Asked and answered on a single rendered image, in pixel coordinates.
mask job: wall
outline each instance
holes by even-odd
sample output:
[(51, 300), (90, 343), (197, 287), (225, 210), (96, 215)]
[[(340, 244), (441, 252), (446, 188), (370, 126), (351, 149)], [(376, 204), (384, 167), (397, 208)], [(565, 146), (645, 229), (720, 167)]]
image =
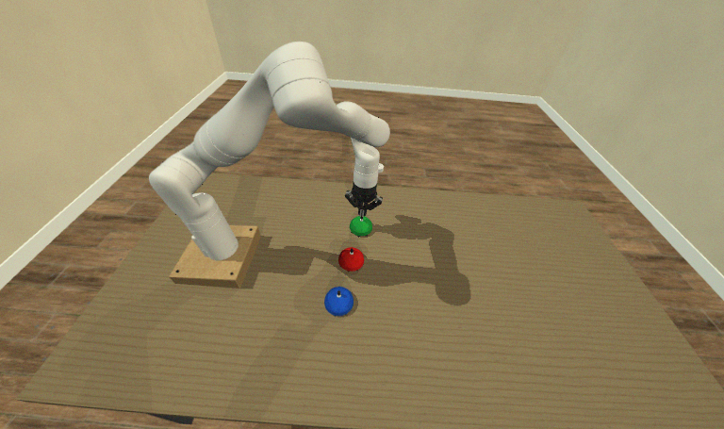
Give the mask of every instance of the wall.
[(0, 25), (1, 263), (223, 65), (206, 0), (2, 0)]
[(724, 271), (724, 0), (208, 0), (227, 71), (542, 96)]

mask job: green ornament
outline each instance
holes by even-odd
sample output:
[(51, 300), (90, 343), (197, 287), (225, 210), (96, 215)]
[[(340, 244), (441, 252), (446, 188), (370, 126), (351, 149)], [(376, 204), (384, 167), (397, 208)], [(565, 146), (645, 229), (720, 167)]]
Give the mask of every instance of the green ornament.
[(350, 222), (350, 231), (359, 238), (362, 236), (368, 236), (372, 232), (372, 221), (367, 217), (354, 217)]

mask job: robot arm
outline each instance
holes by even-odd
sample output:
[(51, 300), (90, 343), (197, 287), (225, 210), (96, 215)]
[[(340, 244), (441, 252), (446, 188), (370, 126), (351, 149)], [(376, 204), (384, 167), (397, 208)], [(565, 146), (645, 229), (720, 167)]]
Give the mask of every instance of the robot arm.
[(389, 140), (389, 126), (352, 102), (335, 105), (317, 49), (291, 42), (272, 52), (243, 88), (196, 132), (193, 143), (149, 175), (151, 186), (184, 222), (204, 255), (227, 259), (239, 243), (216, 201), (194, 193), (218, 167), (228, 167), (256, 148), (272, 109), (284, 123), (345, 134), (354, 147), (353, 189), (346, 193), (363, 217), (382, 203), (375, 147)]

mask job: red ball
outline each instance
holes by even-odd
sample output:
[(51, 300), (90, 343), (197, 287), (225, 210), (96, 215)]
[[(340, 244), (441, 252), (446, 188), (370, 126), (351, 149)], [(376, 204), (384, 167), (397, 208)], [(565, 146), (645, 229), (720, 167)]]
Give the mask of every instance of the red ball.
[(365, 264), (365, 256), (354, 247), (345, 248), (339, 254), (339, 267), (347, 272), (358, 271)]

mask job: blue ornament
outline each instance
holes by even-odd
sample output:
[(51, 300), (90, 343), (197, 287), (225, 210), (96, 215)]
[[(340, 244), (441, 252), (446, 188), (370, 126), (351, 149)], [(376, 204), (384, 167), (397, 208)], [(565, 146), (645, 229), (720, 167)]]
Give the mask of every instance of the blue ornament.
[(354, 296), (348, 289), (341, 286), (331, 288), (324, 297), (324, 307), (333, 316), (344, 316), (352, 310)]

